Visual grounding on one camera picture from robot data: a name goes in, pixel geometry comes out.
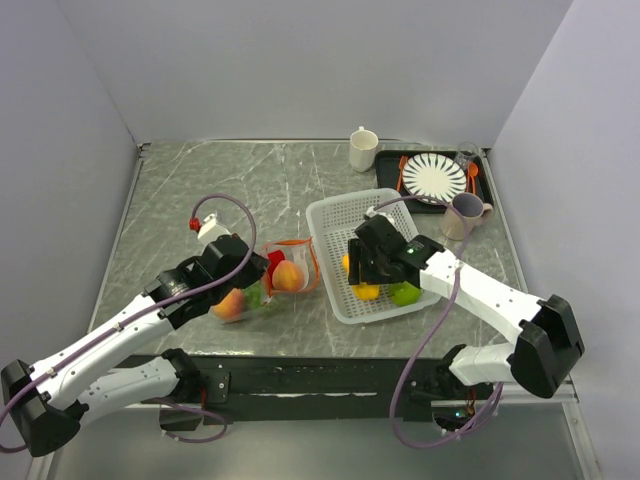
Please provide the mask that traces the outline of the yellow bell pepper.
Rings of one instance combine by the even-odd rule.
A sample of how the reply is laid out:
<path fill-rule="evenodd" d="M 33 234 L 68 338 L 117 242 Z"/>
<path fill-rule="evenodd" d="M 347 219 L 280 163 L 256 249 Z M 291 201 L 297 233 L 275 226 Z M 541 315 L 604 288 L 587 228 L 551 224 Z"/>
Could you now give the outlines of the yellow bell pepper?
<path fill-rule="evenodd" d="M 345 254 L 342 257 L 342 267 L 345 270 L 346 274 L 350 273 L 348 254 Z M 351 285 L 351 290 L 353 294 L 361 301 L 373 301 L 376 300 L 380 295 L 379 285 L 360 283 L 358 285 Z"/>

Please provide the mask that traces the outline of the green apple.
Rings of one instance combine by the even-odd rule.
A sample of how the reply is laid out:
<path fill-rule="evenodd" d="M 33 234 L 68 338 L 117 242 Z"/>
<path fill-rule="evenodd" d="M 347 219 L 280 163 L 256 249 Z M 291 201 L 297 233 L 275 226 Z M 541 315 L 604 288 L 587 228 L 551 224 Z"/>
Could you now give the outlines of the green apple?
<path fill-rule="evenodd" d="M 422 290 L 409 282 L 392 284 L 388 287 L 391 301 L 398 307 L 412 305 L 422 296 Z"/>

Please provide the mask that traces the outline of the clear zip bag orange zipper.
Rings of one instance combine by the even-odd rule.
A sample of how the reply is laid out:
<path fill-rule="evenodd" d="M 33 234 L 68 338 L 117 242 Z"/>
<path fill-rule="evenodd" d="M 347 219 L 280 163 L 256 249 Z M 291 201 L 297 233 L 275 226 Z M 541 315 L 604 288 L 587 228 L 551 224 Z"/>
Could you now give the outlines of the clear zip bag orange zipper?
<path fill-rule="evenodd" d="M 234 289 L 210 315 L 223 323 L 235 323 L 259 317 L 298 294 L 310 293 L 319 283 L 319 264 L 312 239 L 292 239 L 266 243 L 260 254 L 268 262 L 262 279 L 256 284 Z"/>

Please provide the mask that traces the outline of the peach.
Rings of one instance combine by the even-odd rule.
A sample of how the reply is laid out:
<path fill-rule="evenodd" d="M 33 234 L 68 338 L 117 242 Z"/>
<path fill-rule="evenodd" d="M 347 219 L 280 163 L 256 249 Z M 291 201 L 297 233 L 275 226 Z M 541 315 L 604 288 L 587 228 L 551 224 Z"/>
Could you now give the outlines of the peach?
<path fill-rule="evenodd" d="M 212 312 L 223 322 L 231 323 L 240 319 L 245 311 L 245 304 L 244 292 L 234 288 L 219 304 L 212 307 Z"/>
<path fill-rule="evenodd" d="M 275 268 L 271 283 L 275 290 L 297 292 L 305 285 L 305 274 L 296 263 L 284 260 Z"/>

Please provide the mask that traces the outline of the red bell pepper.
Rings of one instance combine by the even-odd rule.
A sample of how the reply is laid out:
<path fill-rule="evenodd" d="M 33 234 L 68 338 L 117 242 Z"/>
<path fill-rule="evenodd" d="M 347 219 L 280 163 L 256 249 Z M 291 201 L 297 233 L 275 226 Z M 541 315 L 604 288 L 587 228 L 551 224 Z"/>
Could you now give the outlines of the red bell pepper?
<path fill-rule="evenodd" d="M 268 252 L 267 259 L 269 260 L 267 273 L 269 276 L 272 276 L 275 268 L 278 266 L 280 262 L 286 259 L 286 256 L 281 249 L 277 249 L 277 250 Z"/>

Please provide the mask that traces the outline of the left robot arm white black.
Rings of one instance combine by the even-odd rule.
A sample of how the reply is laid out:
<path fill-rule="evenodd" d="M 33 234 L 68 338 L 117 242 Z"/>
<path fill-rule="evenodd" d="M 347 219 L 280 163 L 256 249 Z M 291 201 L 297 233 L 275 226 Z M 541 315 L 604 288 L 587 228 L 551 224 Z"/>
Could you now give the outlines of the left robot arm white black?
<path fill-rule="evenodd" d="M 15 360 L 3 368 L 1 416 L 13 420 L 24 450 L 41 457 L 115 410 L 198 396 L 202 376 L 181 349 L 138 367 L 115 368 L 147 342 L 207 313 L 233 289 L 257 283 L 267 268 L 267 259 L 237 235 L 210 242 L 201 255 L 161 272 L 119 314 L 71 346 L 33 364 Z"/>

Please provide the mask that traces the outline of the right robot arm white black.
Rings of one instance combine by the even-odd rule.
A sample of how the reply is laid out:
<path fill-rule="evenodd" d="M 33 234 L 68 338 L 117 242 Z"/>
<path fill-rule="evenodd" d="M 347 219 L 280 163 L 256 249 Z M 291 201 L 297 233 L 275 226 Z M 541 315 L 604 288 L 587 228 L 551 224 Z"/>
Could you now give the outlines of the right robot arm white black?
<path fill-rule="evenodd" d="M 424 235 L 405 239 L 382 215 L 356 228 L 349 254 L 351 282 L 408 282 L 453 299 L 504 337 L 502 344 L 456 347 L 448 354 L 437 384 L 449 398 L 460 398 L 481 383 L 515 382 L 548 399 L 584 353 L 575 315 L 565 299 L 541 299 L 505 285 Z"/>

